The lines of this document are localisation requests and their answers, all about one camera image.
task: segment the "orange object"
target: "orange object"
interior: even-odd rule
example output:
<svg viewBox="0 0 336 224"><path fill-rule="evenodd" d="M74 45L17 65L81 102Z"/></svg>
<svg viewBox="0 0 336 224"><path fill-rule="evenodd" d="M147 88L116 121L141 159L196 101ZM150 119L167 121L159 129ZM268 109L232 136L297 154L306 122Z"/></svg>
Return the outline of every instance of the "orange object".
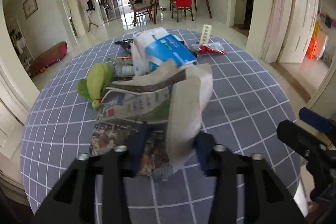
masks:
<svg viewBox="0 0 336 224"><path fill-rule="evenodd" d="M317 41L315 38L312 38L310 40L310 44L307 50L307 56L309 59L313 59L315 56L315 51L316 51L316 45L317 45Z"/></svg>

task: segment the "metal screw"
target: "metal screw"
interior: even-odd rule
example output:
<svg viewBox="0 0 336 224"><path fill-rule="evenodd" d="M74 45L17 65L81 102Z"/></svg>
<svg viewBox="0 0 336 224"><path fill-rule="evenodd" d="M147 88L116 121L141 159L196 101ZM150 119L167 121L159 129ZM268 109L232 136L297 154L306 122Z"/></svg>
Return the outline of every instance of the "metal screw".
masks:
<svg viewBox="0 0 336 224"><path fill-rule="evenodd" d="M77 159L78 160L88 160L90 158L90 155L87 153L82 153L80 155L78 155Z"/></svg>
<svg viewBox="0 0 336 224"><path fill-rule="evenodd" d="M119 152L119 153L121 153L121 152L125 152L125 151L127 151L127 146L126 146L126 145L118 145L118 146L115 146L115 147L114 147L114 151L115 151L115 152Z"/></svg>
<svg viewBox="0 0 336 224"><path fill-rule="evenodd" d="M327 150L327 147L326 147L325 145L323 145L323 144L320 144L320 148L321 148L322 150L324 150L324 151Z"/></svg>
<svg viewBox="0 0 336 224"><path fill-rule="evenodd" d="M251 154L251 158L254 159L254 160L262 160L263 156L259 153L253 153L253 154Z"/></svg>
<svg viewBox="0 0 336 224"><path fill-rule="evenodd" d="M224 145L215 145L213 149L217 152L224 152L226 150L226 147Z"/></svg>

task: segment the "framed painting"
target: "framed painting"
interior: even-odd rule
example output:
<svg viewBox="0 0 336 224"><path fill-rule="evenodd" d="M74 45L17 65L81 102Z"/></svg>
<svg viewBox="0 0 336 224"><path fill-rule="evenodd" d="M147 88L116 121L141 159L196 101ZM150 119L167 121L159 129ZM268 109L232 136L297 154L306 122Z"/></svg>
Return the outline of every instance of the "framed painting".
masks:
<svg viewBox="0 0 336 224"><path fill-rule="evenodd" d="M26 19L37 11L36 0L26 0L23 3L23 11L25 12Z"/></svg>

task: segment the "plastic bag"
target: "plastic bag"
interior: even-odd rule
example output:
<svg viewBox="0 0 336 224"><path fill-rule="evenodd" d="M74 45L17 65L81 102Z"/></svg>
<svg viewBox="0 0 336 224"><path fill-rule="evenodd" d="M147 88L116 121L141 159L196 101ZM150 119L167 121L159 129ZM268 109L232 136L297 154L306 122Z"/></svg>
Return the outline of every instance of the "plastic bag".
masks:
<svg viewBox="0 0 336 224"><path fill-rule="evenodd" d="M131 45L134 43L134 40L133 39L126 39L126 40L116 41L114 43L123 47L123 49L127 53L131 53Z"/></svg>
<svg viewBox="0 0 336 224"><path fill-rule="evenodd" d="M226 50L220 42L213 42L208 44L192 44L190 49L195 53L215 52L226 54Z"/></svg>

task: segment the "pink cushion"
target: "pink cushion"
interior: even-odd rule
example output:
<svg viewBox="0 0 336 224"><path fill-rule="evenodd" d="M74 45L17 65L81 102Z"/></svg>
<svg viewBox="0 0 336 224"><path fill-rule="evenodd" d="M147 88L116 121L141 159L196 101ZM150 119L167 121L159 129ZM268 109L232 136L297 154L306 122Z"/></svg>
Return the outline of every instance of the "pink cushion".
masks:
<svg viewBox="0 0 336 224"><path fill-rule="evenodd" d="M63 58L68 51L68 46L66 42L60 42L42 53L37 57L30 65L30 72L32 75L37 74L41 69L50 66L55 63L58 59Z"/></svg>

